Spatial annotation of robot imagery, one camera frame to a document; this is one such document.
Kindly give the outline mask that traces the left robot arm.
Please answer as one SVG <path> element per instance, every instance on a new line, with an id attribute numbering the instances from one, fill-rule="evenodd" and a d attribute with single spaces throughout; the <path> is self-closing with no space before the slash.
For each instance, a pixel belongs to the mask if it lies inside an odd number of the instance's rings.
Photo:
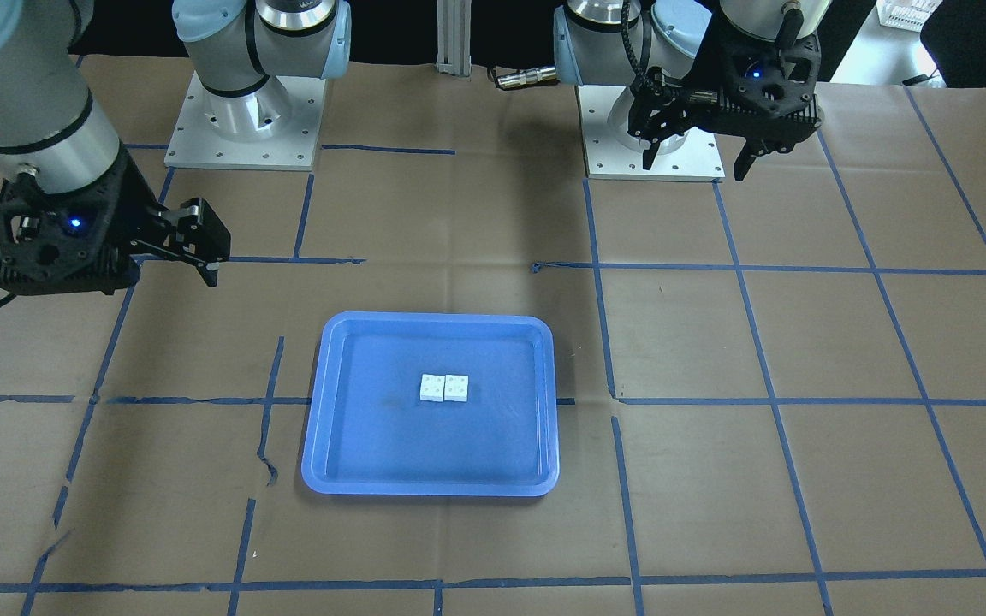
<path id="1" fill-rule="evenodd" d="M 827 1 L 565 1 L 556 77 L 578 94 L 588 178 L 742 181 L 822 126 Z"/>

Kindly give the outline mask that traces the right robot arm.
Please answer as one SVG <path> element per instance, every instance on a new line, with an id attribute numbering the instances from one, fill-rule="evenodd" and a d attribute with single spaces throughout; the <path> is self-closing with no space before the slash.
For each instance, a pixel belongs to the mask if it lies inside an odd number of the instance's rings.
<path id="1" fill-rule="evenodd" d="M 232 256 L 203 198 L 165 204 L 134 161 L 160 110 L 170 168 L 309 170 L 324 83 L 345 74 L 347 1 L 0 1 L 0 289 L 99 292 Z"/>

